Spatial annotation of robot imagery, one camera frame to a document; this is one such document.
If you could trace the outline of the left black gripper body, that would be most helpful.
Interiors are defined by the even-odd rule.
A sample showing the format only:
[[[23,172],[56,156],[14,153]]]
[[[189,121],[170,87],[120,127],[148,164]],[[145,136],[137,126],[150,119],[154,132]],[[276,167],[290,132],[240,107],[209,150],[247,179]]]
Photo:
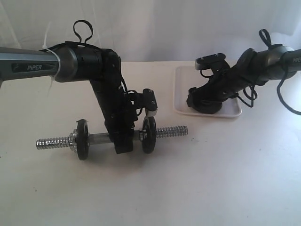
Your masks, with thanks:
[[[98,104],[104,116],[105,127],[112,139],[133,137],[136,110],[127,94],[108,81],[91,81]]]

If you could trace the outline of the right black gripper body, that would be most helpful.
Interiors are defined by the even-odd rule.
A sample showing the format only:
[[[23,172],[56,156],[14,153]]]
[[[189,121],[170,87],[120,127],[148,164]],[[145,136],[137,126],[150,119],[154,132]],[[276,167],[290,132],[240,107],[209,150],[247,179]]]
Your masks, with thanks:
[[[200,72],[207,69],[213,72],[205,85],[195,88],[195,106],[220,105],[249,87],[247,64],[230,67],[228,63],[197,63],[195,68]]]

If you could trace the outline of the right grey Piper arm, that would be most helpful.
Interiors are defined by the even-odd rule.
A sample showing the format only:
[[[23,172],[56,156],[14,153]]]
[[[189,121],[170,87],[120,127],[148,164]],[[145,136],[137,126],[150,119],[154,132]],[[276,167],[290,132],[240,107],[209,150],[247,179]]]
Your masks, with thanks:
[[[226,62],[225,54],[217,53],[196,59],[195,69],[213,73],[206,84],[188,91],[187,105],[202,111],[207,106],[218,107],[230,98],[237,98],[248,87],[293,77],[301,69],[301,51],[280,44],[260,52],[249,48],[233,66]]]

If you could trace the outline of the left grey Piper arm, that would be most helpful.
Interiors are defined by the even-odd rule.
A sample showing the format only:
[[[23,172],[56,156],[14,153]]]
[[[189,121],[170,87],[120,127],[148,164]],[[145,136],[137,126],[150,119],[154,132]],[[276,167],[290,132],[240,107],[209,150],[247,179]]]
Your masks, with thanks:
[[[1,82],[44,76],[61,83],[89,81],[116,153],[133,150],[136,111],[114,50],[71,41],[50,50],[0,49]]]

